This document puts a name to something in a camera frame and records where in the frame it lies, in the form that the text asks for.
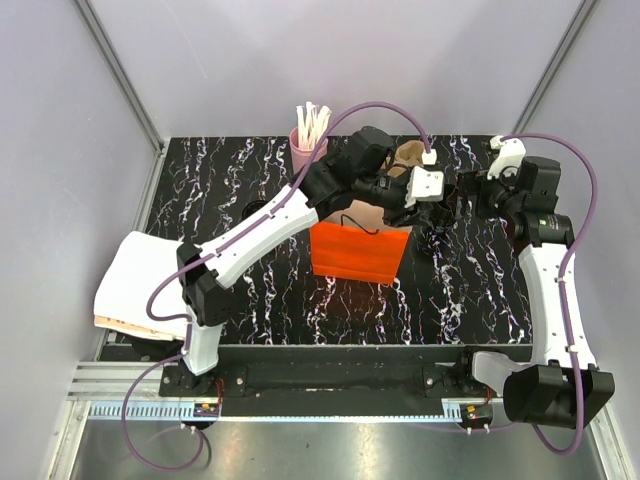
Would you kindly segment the white napkin stack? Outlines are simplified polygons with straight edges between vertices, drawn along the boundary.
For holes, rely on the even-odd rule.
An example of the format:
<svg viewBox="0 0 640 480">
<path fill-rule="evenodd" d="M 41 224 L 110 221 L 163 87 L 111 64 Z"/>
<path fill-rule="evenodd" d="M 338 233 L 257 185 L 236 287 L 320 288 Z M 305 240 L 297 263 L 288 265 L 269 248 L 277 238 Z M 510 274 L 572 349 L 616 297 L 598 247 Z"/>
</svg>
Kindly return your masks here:
<svg viewBox="0 0 640 480">
<path fill-rule="evenodd" d="M 150 295 L 178 270 L 180 243 L 133 231 L 121 242 L 94 299 L 94 325 L 147 340 L 183 340 L 183 319 L 158 322 L 146 314 Z"/>
</svg>

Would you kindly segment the pink straw holder cup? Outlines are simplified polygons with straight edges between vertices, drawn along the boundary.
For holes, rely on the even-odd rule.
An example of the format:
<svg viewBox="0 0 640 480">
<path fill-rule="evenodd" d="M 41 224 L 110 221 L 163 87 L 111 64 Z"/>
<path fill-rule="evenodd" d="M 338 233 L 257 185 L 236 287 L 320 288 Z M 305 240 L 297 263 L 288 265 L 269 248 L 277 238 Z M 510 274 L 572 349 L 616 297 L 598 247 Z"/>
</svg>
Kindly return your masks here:
<svg viewBox="0 0 640 480">
<path fill-rule="evenodd" d="M 311 154 L 313 152 L 313 148 L 311 149 L 303 149 L 299 147 L 299 135 L 298 128 L 295 127 L 289 134 L 289 145 L 291 152 L 291 162 L 293 173 L 298 173 L 308 162 Z M 320 143 L 320 148 L 318 153 L 314 157 L 315 161 L 320 160 L 324 155 L 327 154 L 328 151 L 328 139 L 325 138 L 323 142 Z"/>
</svg>

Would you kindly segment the brown cardboard cup carrier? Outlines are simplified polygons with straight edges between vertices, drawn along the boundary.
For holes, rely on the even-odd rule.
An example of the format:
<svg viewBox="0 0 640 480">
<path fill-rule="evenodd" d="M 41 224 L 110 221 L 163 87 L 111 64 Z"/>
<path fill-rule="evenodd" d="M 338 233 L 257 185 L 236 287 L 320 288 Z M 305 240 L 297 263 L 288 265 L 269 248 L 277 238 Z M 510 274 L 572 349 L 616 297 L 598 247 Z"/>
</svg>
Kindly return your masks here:
<svg viewBox="0 0 640 480">
<path fill-rule="evenodd" d="M 426 153 L 425 144 L 420 140 L 409 140 L 398 146 L 394 157 L 388 162 L 386 172 L 393 178 L 399 177 L 413 167 L 423 166 L 423 155 Z"/>
</svg>

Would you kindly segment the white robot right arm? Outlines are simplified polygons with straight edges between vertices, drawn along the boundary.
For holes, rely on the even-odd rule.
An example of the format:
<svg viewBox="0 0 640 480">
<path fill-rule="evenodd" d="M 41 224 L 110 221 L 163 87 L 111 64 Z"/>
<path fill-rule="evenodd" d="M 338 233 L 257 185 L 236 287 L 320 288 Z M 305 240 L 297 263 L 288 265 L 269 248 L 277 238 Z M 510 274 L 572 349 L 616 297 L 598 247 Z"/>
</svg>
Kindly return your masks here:
<svg viewBox="0 0 640 480">
<path fill-rule="evenodd" d="M 500 171 L 459 177 L 459 202 L 476 201 L 478 218 L 506 220 L 507 237 L 523 273 L 533 325 L 528 365 L 497 351 L 475 350 L 454 371 L 466 396 L 489 387 L 517 423 L 575 429 L 586 426 L 615 391 L 585 338 L 574 282 L 571 220 L 556 213 L 560 164 L 526 157 Z"/>
</svg>

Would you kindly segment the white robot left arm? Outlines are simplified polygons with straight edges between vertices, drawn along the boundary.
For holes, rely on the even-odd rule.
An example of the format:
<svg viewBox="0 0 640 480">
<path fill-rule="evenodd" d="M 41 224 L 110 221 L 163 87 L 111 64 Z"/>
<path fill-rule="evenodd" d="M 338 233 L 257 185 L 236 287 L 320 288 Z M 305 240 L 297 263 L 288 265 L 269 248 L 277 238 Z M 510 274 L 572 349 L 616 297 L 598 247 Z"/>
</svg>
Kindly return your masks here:
<svg viewBox="0 0 640 480">
<path fill-rule="evenodd" d="M 203 396 L 215 386 L 222 327 L 238 304 L 229 289 L 282 242 L 355 200 L 382 208 L 388 226 L 428 224 L 444 198 L 444 175 L 435 168 L 437 153 L 424 146 L 415 165 L 391 176 L 385 163 L 394 151 L 388 134 L 363 127 L 345 147 L 304 167 L 293 184 L 226 234 L 201 246 L 184 243 L 178 248 L 179 283 L 189 315 L 180 381 L 190 393 Z"/>
</svg>

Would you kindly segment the orange paper bag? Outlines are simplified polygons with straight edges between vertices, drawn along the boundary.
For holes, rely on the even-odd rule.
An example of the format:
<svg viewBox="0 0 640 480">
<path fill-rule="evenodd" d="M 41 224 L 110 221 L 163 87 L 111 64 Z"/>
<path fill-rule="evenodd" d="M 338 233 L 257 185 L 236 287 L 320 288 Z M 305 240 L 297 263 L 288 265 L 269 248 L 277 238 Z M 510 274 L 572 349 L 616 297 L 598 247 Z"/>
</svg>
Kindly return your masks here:
<svg viewBox="0 0 640 480">
<path fill-rule="evenodd" d="M 409 227 L 389 227 L 383 209 L 362 201 L 310 229 L 313 273 L 369 283 L 394 282 L 409 241 Z"/>
</svg>

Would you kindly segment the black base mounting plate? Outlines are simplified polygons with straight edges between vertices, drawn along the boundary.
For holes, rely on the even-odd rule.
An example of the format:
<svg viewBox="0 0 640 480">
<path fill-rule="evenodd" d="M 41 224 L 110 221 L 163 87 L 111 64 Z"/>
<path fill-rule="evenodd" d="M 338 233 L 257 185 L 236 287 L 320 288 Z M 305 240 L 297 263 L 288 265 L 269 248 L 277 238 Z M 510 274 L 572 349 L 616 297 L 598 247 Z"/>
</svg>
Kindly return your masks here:
<svg viewBox="0 0 640 480">
<path fill-rule="evenodd" d="M 163 397 L 222 396 L 222 404 L 327 402 L 340 409 L 416 413 L 428 401 L 497 399 L 472 380 L 474 346 L 223 346 L 218 365 L 196 376 L 184 362 L 164 367 Z"/>
</svg>

